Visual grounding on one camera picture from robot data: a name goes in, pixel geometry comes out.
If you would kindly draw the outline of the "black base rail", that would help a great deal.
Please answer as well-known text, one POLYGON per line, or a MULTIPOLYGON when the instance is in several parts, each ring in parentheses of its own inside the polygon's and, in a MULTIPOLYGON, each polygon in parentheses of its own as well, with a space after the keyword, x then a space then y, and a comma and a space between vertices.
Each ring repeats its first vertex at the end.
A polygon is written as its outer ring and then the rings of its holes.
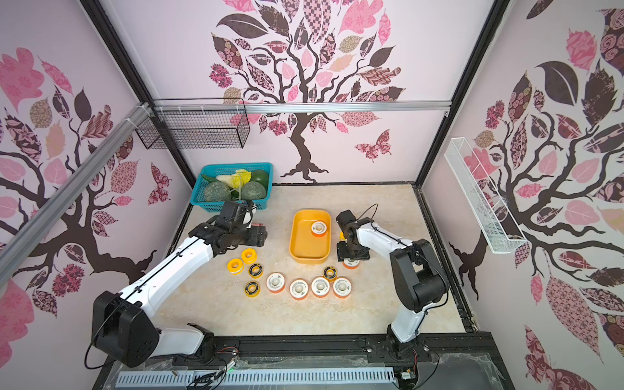
POLYGON ((320 336, 214 336, 215 356, 200 364, 182 355, 151 358, 126 367, 108 357, 95 388, 114 388, 123 371, 215 371, 215 384, 230 370, 390 367, 390 389, 512 389, 514 385, 491 334, 424 333, 403 352, 388 347, 387 334, 320 336))

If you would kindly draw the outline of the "black yellow tape roll middle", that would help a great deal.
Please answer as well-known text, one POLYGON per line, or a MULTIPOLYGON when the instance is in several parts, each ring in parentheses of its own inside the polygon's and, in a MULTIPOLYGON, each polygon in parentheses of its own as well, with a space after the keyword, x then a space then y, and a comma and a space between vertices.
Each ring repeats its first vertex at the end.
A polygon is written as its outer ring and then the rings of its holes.
POLYGON ((258 279, 263 275, 263 266, 260 263, 254 263, 249 267, 249 275, 253 279, 258 279))

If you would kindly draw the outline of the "teal plastic basket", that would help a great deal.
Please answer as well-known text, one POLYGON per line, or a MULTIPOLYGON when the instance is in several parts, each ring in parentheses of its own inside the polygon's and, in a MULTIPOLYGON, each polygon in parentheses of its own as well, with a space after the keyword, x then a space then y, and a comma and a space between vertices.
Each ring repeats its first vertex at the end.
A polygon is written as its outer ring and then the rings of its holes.
POLYGON ((266 209, 271 195, 273 166, 268 162, 216 164, 203 167, 190 203, 207 212, 220 212, 226 201, 250 200, 266 209))

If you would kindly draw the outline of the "green round melon left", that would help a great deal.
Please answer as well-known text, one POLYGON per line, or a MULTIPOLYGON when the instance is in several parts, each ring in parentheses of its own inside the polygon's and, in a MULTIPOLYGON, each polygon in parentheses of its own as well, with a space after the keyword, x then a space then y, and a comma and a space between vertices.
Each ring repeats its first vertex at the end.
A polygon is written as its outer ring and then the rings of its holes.
POLYGON ((207 184, 202 196, 204 202, 225 202, 232 199, 230 188, 218 180, 207 184))

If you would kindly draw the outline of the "green round melon right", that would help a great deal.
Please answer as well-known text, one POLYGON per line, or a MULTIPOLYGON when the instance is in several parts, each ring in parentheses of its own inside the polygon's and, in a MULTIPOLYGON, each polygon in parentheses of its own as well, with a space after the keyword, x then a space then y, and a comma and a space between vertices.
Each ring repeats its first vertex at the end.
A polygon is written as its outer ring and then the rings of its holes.
POLYGON ((263 200, 267 197, 267 190, 261 183, 251 180, 243 185, 240 195, 242 200, 263 200))

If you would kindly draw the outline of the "black yellow tape roll right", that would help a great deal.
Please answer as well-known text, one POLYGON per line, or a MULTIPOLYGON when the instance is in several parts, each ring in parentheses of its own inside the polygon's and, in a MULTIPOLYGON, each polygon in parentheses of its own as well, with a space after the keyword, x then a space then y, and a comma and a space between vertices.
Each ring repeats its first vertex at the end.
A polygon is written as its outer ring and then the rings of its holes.
POLYGON ((328 281, 334 281, 337 278, 337 270, 334 266, 327 266, 323 269, 323 278, 328 281))

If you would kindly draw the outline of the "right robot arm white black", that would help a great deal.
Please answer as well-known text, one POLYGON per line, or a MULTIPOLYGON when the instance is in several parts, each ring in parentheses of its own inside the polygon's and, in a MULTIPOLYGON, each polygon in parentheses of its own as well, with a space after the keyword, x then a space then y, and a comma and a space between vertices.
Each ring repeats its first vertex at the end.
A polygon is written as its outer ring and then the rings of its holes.
POLYGON ((340 263, 364 262, 375 252, 389 261, 396 295, 401 302, 388 326, 388 347, 403 352, 417 343, 430 311, 445 306, 448 277, 433 245, 426 239, 407 240, 388 232, 373 219, 342 211, 336 222, 343 238, 336 245, 340 263))

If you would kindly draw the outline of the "yellow plastic storage box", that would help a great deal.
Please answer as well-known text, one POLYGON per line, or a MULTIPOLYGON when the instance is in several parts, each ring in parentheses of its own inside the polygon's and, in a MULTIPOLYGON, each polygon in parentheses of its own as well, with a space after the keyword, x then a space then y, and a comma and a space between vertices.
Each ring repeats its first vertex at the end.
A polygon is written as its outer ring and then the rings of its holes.
POLYGON ((327 211, 317 209, 298 211, 292 222, 289 243, 291 257, 300 264, 324 263, 332 249, 331 225, 331 216, 327 211), (323 237, 315 237, 310 230, 310 226, 317 220, 325 222, 328 226, 328 232, 323 237))

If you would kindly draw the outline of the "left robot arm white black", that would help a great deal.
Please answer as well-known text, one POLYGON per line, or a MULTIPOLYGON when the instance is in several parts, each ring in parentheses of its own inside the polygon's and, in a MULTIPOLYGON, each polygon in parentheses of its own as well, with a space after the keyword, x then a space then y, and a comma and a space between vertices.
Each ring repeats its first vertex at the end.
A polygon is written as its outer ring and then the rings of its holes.
POLYGON ((159 307, 195 271, 213 258, 240 246, 262 247, 267 229, 254 224, 257 204, 226 201, 221 212, 198 224, 180 246, 154 269, 120 292, 105 291, 94 301, 89 348, 98 349, 126 367, 151 358, 182 355, 208 364, 215 357, 214 334, 195 323, 159 328, 159 307))

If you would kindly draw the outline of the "black yellow tape roll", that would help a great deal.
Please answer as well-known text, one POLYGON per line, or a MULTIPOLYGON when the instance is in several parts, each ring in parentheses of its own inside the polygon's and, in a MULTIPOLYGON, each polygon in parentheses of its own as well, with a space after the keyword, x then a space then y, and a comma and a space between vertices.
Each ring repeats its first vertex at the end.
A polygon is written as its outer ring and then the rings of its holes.
POLYGON ((254 263, 249 267, 249 275, 253 279, 258 279, 263 275, 263 266, 260 263, 254 263))
POLYGON ((250 281, 245 285, 245 295, 247 297, 257 297, 260 293, 260 285, 256 281, 250 281))
POLYGON ((327 266, 323 269, 323 278, 328 281, 334 281, 337 278, 337 270, 334 266, 327 266))

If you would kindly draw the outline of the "yellow tape roll far left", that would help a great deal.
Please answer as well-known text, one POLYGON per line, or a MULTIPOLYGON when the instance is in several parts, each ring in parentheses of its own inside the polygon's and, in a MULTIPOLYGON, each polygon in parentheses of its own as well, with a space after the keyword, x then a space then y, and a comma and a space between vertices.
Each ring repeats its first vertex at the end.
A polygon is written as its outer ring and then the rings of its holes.
POLYGON ((244 263, 240 258, 233 258, 227 263, 227 270, 232 275, 238 275, 244 271, 244 263))

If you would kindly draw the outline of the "black yellow tape roll lower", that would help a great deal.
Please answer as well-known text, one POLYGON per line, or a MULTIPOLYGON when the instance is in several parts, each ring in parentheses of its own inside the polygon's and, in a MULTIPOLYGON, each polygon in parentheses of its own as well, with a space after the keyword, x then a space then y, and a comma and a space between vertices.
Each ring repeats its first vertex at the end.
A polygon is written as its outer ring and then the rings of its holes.
POLYGON ((245 295, 247 297, 257 297, 260 293, 260 285, 256 281, 250 281, 245 285, 245 295))

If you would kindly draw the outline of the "orange white tape roll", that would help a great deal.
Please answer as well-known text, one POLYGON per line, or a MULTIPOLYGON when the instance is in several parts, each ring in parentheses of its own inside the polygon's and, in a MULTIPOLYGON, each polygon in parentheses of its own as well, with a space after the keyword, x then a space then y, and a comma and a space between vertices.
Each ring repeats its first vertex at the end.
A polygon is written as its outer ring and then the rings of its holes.
POLYGON ((330 293, 330 291, 331 291, 331 283, 329 280, 327 280, 323 276, 315 278, 310 283, 310 292, 312 292, 312 294, 315 297, 319 297, 319 298, 326 297, 330 293))
POLYGON ((309 284, 303 279, 296 279, 290 284, 289 293, 294 300, 301 301, 309 293, 309 284))
POLYGON ((351 269, 351 270, 358 268, 359 264, 360 264, 359 260, 345 259, 343 261, 344 267, 351 269))
POLYGON ((333 281, 332 290, 336 297, 346 299, 353 291, 353 285, 348 278, 339 277, 333 281))
POLYGON ((266 288, 271 293, 280 293, 285 287, 285 277, 280 272, 273 272, 266 278, 266 288))
POLYGON ((310 226, 310 230, 315 237, 323 237, 328 232, 328 226, 325 222, 317 220, 310 226))

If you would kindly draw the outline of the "green round melon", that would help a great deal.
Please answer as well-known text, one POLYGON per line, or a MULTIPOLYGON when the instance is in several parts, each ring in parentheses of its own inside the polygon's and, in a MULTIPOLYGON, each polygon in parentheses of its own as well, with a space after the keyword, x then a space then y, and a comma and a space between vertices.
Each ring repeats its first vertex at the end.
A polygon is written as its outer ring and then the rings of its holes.
POLYGON ((267 190, 261 183, 251 180, 243 185, 240 195, 242 200, 263 200, 267 197, 267 190))
POLYGON ((218 180, 207 184, 202 196, 204 202, 225 202, 232 199, 230 188, 218 180))

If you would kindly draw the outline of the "yellow white cabbage toy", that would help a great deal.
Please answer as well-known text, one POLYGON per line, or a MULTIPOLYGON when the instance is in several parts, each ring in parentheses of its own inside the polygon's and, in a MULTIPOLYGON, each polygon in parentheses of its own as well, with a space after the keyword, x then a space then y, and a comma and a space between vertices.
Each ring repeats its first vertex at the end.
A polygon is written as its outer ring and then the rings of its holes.
POLYGON ((250 182, 252 177, 252 172, 247 171, 245 169, 238 169, 232 174, 227 175, 218 175, 216 180, 224 183, 231 189, 239 190, 244 185, 250 182))

